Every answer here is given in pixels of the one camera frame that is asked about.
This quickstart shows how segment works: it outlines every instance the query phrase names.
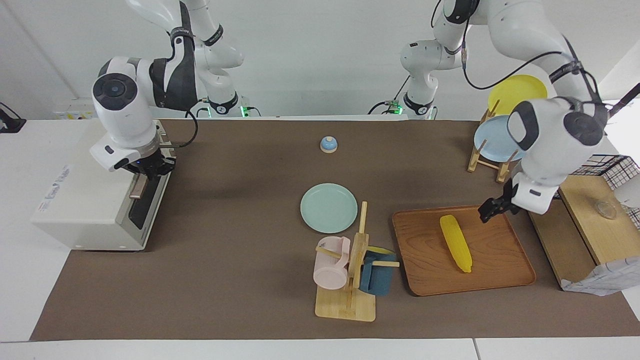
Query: mint green plate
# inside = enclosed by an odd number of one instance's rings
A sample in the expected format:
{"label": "mint green plate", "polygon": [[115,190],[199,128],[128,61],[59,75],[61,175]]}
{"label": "mint green plate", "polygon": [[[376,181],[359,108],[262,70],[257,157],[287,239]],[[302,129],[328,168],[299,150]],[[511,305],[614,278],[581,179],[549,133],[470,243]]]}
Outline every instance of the mint green plate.
{"label": "mint green plate", "polygon": [[358,203],[344,186],[319,184],[307,190],[302,197],[300,213],[313,230],[335,234],[345,230],[356,220]]}

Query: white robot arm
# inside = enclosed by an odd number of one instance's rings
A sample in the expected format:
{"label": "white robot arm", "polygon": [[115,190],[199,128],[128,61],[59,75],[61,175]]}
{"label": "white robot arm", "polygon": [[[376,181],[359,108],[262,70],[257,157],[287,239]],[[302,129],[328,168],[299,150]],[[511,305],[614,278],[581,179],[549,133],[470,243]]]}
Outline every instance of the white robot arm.
{"label": "white robot arm", "polygon": [[[152,61],[116,57],[101,68],[92,97],[107,134],[91,154],[109,171],[125,168],[161,176],[173,170],[175,160],[164,158],[159,150],[149,106],[190,110],[198,102],[198,75],[208,102],[218,113],[228,114],[238,96],[222,69],[239,66],[243,55],[223,39],[208,0],[127,0],[127,4],[167,31],[173,52],[170,58]],[[206,40],[197,38],[194,30]]]}
{"label": "white robot arm", "polygon": [[413,117],[425,114],[438,86],[431,71],[466,70],[465,28],[488,25],[493,45],[505,56],[532,61],[549,74],[553,99],[521,102],[508,128],[525,156],[502,197],[479,209],[483,222],[520,208],[542,214],[559,185],[597,149],[608,114],[571,45],[547,20],[540,0],[444,0],[436,40],[406,46],[401,55],[411,80],[404,102]]}

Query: light blue plate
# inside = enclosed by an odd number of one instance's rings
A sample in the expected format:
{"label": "light blue plate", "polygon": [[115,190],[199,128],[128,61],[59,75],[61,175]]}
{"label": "light blue plate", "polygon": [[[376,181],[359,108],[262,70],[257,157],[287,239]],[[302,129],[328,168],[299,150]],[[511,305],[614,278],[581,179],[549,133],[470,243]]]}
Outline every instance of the light blue plate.
{"label": "light blue plate", "polygon": [[509,115],[500,115],[490,118],[478,127],[474,135],[476,149],[480,149],[482,142],[486,139],[486,144],[480,150],[480,155],[491,161],[503,163],[511,157],[514,151],[518,150],[511,161],[522,159],[524,151],[519,148],[518,143],[509,134],[507,120],[509,120]]}
{"label": "light blue plate", "polygon": [[356,220],[358,203],[344,186],[319,184],[307,190],[302,197],[300,213],[313,230],[335,234],[345,230]]}

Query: yellow corn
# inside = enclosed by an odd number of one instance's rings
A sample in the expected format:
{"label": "yellow corn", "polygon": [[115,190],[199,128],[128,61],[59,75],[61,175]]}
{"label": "yellow corn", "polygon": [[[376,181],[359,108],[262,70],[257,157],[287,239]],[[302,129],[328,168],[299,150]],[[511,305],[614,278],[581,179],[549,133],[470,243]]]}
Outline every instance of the yellow corn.
{"label": "yellow corn", "polygon": [[453,215],[441,217],[440,228],[442,228],[442,233],[447,240],[447,246],[456,265],[464,272],[471,272],[471,253],[456,218]]}

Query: small blue timer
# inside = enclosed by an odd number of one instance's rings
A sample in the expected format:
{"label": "small blue timer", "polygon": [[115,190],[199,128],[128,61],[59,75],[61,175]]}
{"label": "small blue timer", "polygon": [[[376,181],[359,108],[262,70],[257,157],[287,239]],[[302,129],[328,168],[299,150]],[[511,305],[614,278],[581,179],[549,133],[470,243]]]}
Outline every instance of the small blue timer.
{"label": "small blue timer", "polygon": [[331,154],[338,149],[338,141],[333,136],[325,136],[320,142],[320,150]]}

